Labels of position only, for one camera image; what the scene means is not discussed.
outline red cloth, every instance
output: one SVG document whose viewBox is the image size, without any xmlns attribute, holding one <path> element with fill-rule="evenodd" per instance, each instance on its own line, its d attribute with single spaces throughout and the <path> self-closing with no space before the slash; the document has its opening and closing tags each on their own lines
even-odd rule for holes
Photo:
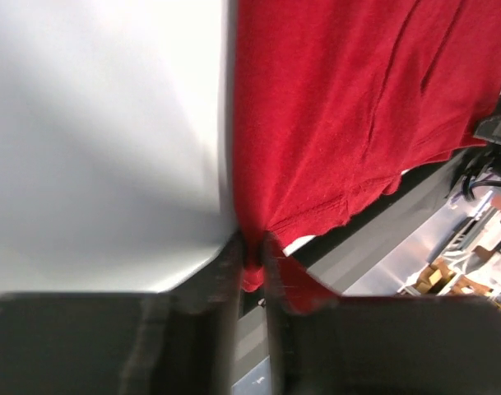
<svg viewBox="0 0 501 395">
<path fill-rule="evenodd" d="M 293 313 L 311 314 L 340 296 L 316 281 L 307 270 L 292 257 L 283 255 L 276 240 L 271 241 L 270 253 L 276 259 L 277 278 L 282 299 Z"/>
<path fill-rule="evenodd" d="M 284 247 L 344 225 L 400 173 L 478 144 L 501 87 L 501 0 L 240 0 L 234 200 L 262 283 Z"/>
</svg>

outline gray surface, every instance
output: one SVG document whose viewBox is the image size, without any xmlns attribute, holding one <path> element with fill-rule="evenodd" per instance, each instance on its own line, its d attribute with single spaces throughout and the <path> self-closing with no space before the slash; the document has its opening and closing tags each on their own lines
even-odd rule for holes
<svg viewBox="0 0 501 395">
<path fill-rule="evenodd" d="M 164 290 L 229 238 L 229 4 L 0 2 L 0 292 Z"/>
<path fill-rule="evenodd" d="M 261 307 L 250 311 L 238 321 L 234 357 L 233 383 L 240 380 L 268 356 L 265 311 Z"/>
<path fill-rule="evenodd" d="M 465 202 L 461 197 L 454 204 L 446 204 L 344 294 L 394 295 L 409 276 L 424 268 L 431 253 L 478 205 L 478 202 Z"/>
<path fill-rule="evenodd" d="M 232 395 L 269 395 L 272 393 L 270 378 L 270 360 L 267 357 L 232 387 Z"/>
</svg>

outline wire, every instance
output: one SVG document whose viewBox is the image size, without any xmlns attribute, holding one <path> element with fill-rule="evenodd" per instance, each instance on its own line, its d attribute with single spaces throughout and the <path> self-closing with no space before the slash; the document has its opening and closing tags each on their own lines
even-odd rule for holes
<svg viewBox="0 0 501 395">
<path fill-rule="evenodd" d="M 483 179 L 482 181 L 475 181 L 471 184 L 470 189 L 477 187 L 498 187 L 501 188 L 501 181 L 493 179 Z"/>
<path fill-rule="evenodd" d="M 489 148 L 480 151 L 468 162 L 466 170 L 464 170 L 462 175 L 461 187 L 462 196 L 468 202 L 475 201 L 472 184 L 489 169 L 492 162 L 492 151 Z"/>
</svg>

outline black object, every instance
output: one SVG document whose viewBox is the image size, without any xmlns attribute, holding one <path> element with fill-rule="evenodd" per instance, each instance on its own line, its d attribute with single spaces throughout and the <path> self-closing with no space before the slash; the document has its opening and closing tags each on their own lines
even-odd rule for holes
<svg viewBox="0 0 501 395">
<path fill-rule="evenodd" d="M 495 111 L 477 125 L 475 137 L 501 145 L 501 96 Z"/>
<path fill-rule="evenodd" d="M 489 144 L 487 147 L 474 148 L 465 152 L 461 169 L 453 186 L 461 180 L 462 196 L 468 201 L 475 201 L 473 190 L 478 187 L 501 188 L 501 180 L 490 179 L 491 174 L 501 178 L 501 146 Z"/>
<path fill-rule="evenodd" d="M 274 394 L 501 394 L 501 314 L 485 299 L 342 297 L 272 235 L 263 257 Z"/>
<path fill-rule="evenodd" d="M 0 395 L 228 394 L 243 242 L 164 294 L 0 297 Z"/>
</svg>

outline white wall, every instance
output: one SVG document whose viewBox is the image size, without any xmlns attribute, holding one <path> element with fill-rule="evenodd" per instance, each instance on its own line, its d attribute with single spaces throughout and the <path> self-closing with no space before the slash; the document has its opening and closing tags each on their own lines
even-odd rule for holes
<svg viewBox="0 0 501 395">
<path fill-rule="evenodd" d="M 0 0 L 0 291 L 163 290 L 228 239 L 229 1 Z"/>
</svg>

